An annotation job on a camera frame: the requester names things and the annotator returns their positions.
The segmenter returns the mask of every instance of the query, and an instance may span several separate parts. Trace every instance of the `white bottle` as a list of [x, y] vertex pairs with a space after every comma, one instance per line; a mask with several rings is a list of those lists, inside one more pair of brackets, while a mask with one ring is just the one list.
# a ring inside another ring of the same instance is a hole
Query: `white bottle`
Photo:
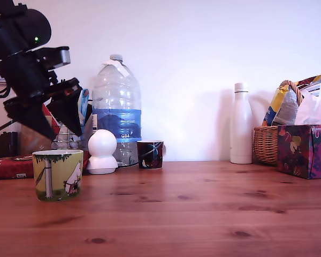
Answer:
[[234, 85], [235, 101], [231, 117], [231, 162], [252, 163], [253, 118], [246, 83]]

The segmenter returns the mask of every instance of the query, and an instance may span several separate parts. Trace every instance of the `white wall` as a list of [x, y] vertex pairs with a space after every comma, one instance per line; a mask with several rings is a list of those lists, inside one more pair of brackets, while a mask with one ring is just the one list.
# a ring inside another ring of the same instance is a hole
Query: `white wall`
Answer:
[[260, 125], [276, 87], [321, 74], [321, 1], [25, 0], [49, 19], [47, 46], [70, 46], [59, 78], [82, 87], [112, 53], [142, 90], [142, 136], [167, 160], [229, 158], [234, 83]]

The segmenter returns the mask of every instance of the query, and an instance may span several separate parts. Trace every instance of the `colorful tissue box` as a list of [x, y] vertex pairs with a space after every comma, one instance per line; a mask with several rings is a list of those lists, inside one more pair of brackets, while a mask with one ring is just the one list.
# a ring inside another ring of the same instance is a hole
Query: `colorful tissue box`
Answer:
[[321, 125], [278, 126], [279, 171], [321, 178]]

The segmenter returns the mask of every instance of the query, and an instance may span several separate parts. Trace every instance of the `yellow mug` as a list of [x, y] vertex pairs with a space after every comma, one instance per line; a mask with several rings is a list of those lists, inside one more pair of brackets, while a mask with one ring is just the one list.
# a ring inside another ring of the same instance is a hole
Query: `yellow mug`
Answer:
[[32, 156], [34, 182], [40, 201], [65, 201], [80, 193], [82, 150], [39, 151]]

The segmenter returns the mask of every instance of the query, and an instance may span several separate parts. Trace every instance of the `mug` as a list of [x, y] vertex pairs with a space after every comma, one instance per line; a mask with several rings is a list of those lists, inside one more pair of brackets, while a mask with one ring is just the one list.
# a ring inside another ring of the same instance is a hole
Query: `mug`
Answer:
[[137, 141], [138, 163], [140, 169], [159, 169], [163, 165], [163, 141]]
[[49, 150], [32, 153], [37, 198], [64, 201], [81, 190], [83, 151]]

